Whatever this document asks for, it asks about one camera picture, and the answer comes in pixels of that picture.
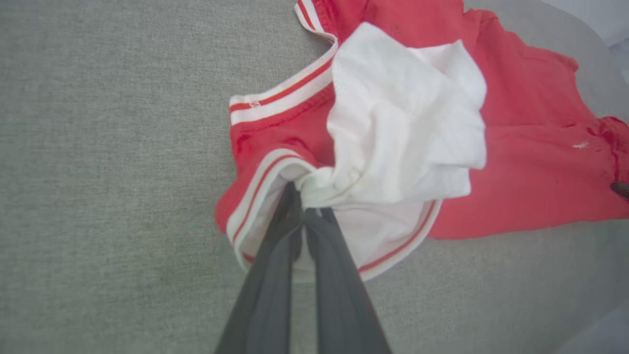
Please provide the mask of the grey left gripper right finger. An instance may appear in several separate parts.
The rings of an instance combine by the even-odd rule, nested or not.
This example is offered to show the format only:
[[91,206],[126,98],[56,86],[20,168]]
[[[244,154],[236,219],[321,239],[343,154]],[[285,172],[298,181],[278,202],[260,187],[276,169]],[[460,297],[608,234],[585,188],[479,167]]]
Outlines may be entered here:
[[319,354],[390,354],[386,335],[332,209],[306,210],[305,229],[316,266]]

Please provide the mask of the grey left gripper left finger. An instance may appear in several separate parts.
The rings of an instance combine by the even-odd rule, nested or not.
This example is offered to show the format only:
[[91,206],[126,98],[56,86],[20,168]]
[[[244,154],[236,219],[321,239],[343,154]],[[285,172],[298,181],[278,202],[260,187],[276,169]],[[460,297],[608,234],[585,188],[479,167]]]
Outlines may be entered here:
[[223,329],[217,354],[290,352],[292,270],[301,253],[302,227],[301,199],[289,183]]

